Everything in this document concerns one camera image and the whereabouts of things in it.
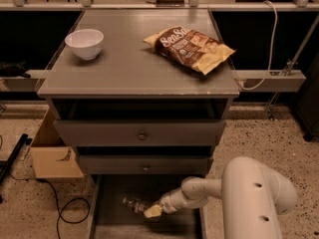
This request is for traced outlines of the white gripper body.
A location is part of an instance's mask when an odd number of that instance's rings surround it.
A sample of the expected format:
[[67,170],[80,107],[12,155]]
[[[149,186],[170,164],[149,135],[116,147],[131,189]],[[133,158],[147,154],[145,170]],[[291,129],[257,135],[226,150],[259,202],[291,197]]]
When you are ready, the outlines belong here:
[[178,193],[176,191],[165,193],[159,199],[159,206],[166,214],[177,212],[180,209]]

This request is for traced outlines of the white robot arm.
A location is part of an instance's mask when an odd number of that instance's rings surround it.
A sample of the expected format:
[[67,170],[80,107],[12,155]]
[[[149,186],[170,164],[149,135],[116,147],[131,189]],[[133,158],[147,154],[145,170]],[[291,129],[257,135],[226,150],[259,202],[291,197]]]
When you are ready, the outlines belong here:
[[293,183],[250,158],[236,157],[219,179],[188,177],[144,211],[147,218],[200,208],[211,198],[222,202],[224,239],[283,239],[278,217],[297,203]]

